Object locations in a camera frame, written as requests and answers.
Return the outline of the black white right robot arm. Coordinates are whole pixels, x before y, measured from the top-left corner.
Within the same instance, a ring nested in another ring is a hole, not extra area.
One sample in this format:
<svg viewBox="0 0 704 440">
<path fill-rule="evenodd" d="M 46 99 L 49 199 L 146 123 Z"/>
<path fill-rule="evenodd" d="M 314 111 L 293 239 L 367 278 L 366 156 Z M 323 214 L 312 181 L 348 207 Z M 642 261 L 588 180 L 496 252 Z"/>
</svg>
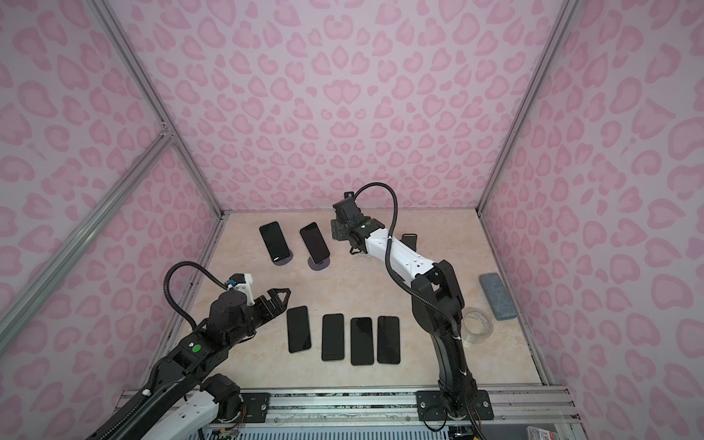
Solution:
<svg viewBox="0 0 704 440">
<path fill-rule="evenodd" d="M 434 347 L 442 408 L 454 420 L 477 425 L 477 383 L 469 369 L 463 345 L 463 294 L 453 266 L 421 256 L 393 236 L 393 227 L 366 216 L 353 192 L 333 205 L 332 237 L 347 241 L 350 253 L 364 254 L 384 263 L 395 284 L 412 298 L 412 315 Z"/>
</svg>

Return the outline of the black stand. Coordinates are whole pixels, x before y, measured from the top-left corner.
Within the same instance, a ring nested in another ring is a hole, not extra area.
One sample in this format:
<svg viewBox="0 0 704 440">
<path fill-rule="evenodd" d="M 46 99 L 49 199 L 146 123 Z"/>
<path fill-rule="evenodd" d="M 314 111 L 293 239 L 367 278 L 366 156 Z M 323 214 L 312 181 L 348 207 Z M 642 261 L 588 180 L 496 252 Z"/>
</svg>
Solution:
<svg viewBox="0 0 704 440">
<path fill-rule="evenodd" d="M 403 243 L 411 251 L 417 251 L 418 236 L 414 233 L 402 234 L 401 243 Z"/>
</svg>

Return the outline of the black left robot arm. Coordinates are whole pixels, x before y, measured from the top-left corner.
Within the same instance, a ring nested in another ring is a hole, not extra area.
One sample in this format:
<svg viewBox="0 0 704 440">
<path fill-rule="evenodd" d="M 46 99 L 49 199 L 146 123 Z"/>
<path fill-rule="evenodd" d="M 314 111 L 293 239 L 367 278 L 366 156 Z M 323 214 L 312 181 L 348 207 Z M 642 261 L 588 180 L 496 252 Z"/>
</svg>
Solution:
<svg viewBox="0 0 704 440">
<path fill-rule="evenodd" d="M 247 406 L 241 389 L 213 371 L 231 348 L 283 315 L 290 297 L 289 289 L 273 288 L 248 304 L 242 291 L 222 293 L 209 317 L 160 359 L 139 392 L 88 437 L 142 439 L 170 429 L 184 438 L 214 421 L 243 421 Z"/>
</svg>

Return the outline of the purple edged black phone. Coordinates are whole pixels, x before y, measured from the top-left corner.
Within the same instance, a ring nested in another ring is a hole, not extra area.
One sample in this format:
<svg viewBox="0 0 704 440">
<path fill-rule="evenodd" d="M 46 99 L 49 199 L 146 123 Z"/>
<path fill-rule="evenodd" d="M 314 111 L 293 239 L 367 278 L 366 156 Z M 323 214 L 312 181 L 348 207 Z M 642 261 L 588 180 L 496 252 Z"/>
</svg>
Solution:
<svg viewBox="0 0 704 440">
<path fill-rule="evenodd" d="M 387 365 L 401 363 L 400 319 L 397 316 L 378 317 L 377 361 Z"/>
</svg>

